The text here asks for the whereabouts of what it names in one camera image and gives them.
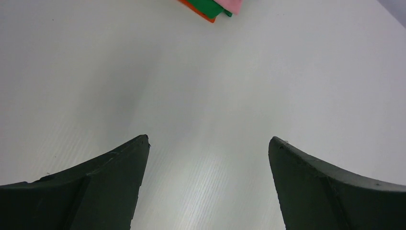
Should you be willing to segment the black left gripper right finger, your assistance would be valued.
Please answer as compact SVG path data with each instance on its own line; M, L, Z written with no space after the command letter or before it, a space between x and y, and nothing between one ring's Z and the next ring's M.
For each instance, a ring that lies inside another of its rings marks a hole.
M405 186L344 170L278 137L268 156L286 229L405 229Z

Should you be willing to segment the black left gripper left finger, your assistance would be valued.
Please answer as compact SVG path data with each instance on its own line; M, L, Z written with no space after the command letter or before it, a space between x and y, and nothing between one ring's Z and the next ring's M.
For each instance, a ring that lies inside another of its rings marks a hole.
M149 150L144 134L37 181L1 186L1 229L130 229Z

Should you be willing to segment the folded pink t shirt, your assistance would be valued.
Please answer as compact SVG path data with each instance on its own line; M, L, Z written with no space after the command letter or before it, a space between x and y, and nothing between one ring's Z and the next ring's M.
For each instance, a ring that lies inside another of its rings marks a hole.
M232 14L238 15L241 10L243 0L214 0L217 4Z

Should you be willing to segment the folded orange t shirt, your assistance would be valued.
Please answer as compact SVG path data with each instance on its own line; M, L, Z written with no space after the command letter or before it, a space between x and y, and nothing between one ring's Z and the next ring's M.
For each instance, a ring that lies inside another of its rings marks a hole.
M202 18L204 18L205 20L207 20L210 23L214 23L216 18L208 18L204 13L200 12L197 8L195 8L191 3L189 3L187 0L178 0L180 3L182 3L183 5L185 5L186 7L188 7L190 10L192 10L193 12L195 12L197 15L201 16Z

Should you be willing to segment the folded green t shirt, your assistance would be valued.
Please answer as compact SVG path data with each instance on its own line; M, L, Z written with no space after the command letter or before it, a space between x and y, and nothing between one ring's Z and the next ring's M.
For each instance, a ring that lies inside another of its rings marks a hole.
M215 19L222 13L228 17L233 16L232 12L226 10L214 0L186 0L186 2L208 19Z

